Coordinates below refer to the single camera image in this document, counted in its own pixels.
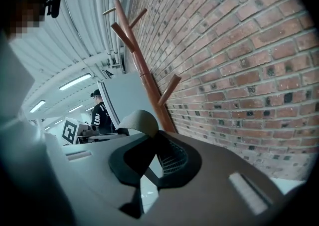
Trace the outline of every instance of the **black cap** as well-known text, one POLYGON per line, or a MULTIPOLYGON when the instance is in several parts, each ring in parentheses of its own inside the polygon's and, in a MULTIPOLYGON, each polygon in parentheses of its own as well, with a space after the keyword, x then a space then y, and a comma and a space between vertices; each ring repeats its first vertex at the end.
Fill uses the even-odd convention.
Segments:
POLYGON ((100 93, 100 90, 95 90, 93 93, 91 93, 91 97, 94 97, 94 96, 100 96, 101 93, 100 93))

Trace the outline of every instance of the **wooden coat rack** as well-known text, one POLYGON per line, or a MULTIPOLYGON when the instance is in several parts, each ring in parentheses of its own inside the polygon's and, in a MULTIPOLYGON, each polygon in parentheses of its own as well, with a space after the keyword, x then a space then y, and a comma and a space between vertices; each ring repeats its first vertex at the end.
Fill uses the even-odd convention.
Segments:
POLYGON ((117 36, 122 40, 122 42, 128 47, 129 51, 132 54, 134 65, 137 71, 140 74, 140 78, 146 92, 148 94, 149 100, 154 108, 157 117, 163 126, 165 131, 176 132, 174 125, 168 115, 168 112, 165 108, 165 103, 178 85, 181 80, 180 76, 176 74, 173 75, 171 81, 169 82, 165 92, 162 96, 158 91, 158 88, 153 80, 149 68, 146 65, 145 59, 142 55, 141 49, 136 41, 136 38, 133 34, 132 28, 136 25, 136 23, 141 19, 141 17, 146 13, 147 9, 143 9, 141 13, 133 20, 131 24, 127 17, 124 14, 122 5, 119 0, 114 0, 114 8, 111 8, 103 13, 106 15, 112 11, 116 11, 116 14, 119 18, 120 25, 114 23, 111 25, 113 31, 117 34, 117 36))

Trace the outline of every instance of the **ceiling light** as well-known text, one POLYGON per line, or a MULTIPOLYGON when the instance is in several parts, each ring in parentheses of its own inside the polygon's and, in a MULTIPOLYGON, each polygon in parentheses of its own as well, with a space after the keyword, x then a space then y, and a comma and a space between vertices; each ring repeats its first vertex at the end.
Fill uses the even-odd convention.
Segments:
POLYGON ((62 121, 62 120, 59 120, 58 122, 55 122, 54 124, 55 124, 55 125, 56 125, 56 124, 59 124, 61 121, 62 121))
POLYGON ((79 83, 79 82, 81 82, 83 80, 91 78, 91 77, 92 77, 92 75, 90 73, 87 73, 87 74, 85 74, 83 76, 80 76, 80 77, 76 78, 75 80, 72 80, 72 81, 64 84, 62 87, 59 87, 59 89, 60 90, 65 90, 65 89, 67 89, 67 88, 69 88, 69 87, 71 87, 71 86, 73 86, 73 85, 75 85, 75 84, 77 84, 77 83, 79 83))
POLYGON ((44 105, 45 104, 45 101, 44 100, 41 100, 36 106, 34 106, 32 109, 31 109, 31 111, 30 111, 30 113, 34 113, 37 109, 39 109, 42 105, 44 105))
POLYGON ((72 109, 71 111, 69 111, 69 112, 73 112, 73 111, 75 111, 76 109, 79 109, 80 107, 82 107, 83 105, 79 105, 78 107, 75 107, 74 109, 72 109))

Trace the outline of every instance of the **black jacket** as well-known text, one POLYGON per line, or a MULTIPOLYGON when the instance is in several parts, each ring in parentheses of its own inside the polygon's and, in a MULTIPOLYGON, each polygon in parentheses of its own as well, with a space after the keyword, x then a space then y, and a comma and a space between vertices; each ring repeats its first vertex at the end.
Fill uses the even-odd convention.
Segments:
POLYGON ((97 104, 92 112, 92 125, 98 127, 100 134, 111 133, 111 118, 103 102, 97 104))

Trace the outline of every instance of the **white ceiling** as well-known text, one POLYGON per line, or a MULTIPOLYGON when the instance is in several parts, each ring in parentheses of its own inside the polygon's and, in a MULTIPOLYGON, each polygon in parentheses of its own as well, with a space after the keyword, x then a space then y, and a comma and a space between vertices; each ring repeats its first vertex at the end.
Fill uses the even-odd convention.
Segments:
MULTIPOLYGON (((126 12, 128 1, 122 0, 126 12)), ((107 77, 101 70, 122 74, 120 65, 109 65, 97 14, 96 0, 61 0, 58 18, 46 16, 41 27, 30 28, 10 43, 35 80, 23 104, 28 119, 64 116, 79 105, 85 111, 94 106, 90 93, 97 89, 96 81, 107 77), (86 73, 93 78, 59 90, 86 73), (46 103, 30 113, 40 100, 46 103)))

